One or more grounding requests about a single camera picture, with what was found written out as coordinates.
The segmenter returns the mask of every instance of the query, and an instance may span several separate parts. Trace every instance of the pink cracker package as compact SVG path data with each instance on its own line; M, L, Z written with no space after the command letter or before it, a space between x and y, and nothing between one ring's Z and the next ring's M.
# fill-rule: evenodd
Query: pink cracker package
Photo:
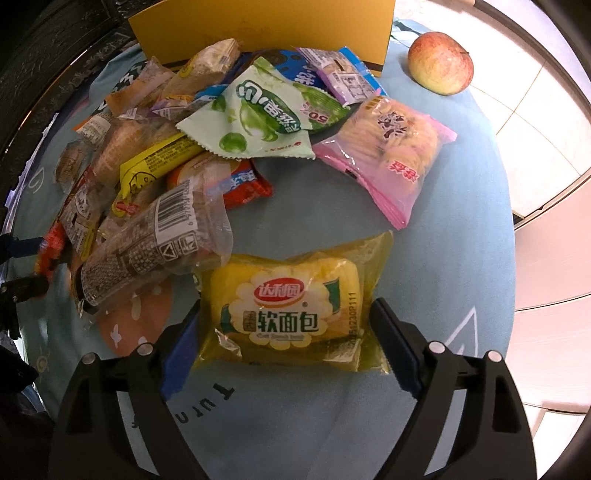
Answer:
M314 145L318 158L357 182L396 229L405 228L441 147L457 135L386 96L366 100L339 132Z

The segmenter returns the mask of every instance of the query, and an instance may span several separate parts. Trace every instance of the yellow bread package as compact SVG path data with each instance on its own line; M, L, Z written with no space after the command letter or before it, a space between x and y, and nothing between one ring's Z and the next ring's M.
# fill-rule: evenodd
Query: yellow bread package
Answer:
M202 273L197 364L326 363L387 372L368 316L391 247L392 232L385 232L285 261L232 255Z
M119 169L121 199L137 194L149 183L165 176L202 151L203 148L197 142L179 132L137 154Z

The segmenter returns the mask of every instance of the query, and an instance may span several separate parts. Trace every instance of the cardboard box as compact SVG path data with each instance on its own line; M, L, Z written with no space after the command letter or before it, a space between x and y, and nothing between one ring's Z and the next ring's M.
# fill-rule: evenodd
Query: cardboard box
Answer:
M395 0L164 0L129 23L148 58L180 67L199 50L235 38L243 51L348 46L380 75Z

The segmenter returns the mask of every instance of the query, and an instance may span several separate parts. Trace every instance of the red apple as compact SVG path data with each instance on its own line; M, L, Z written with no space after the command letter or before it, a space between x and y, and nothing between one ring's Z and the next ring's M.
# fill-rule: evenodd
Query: red apple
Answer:
M415 81L439 95L454 95L470 85L474 64L470 54L441 32L418 37L408 51L408 69Z

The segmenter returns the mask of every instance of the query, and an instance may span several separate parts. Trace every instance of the green candy wrapper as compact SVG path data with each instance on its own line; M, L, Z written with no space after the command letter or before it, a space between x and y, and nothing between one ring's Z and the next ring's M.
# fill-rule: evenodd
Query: green candy wrapper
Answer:
M287 80L259 57L177 128L225 158L314 158L307 131L328 127L346 113L327 93Z

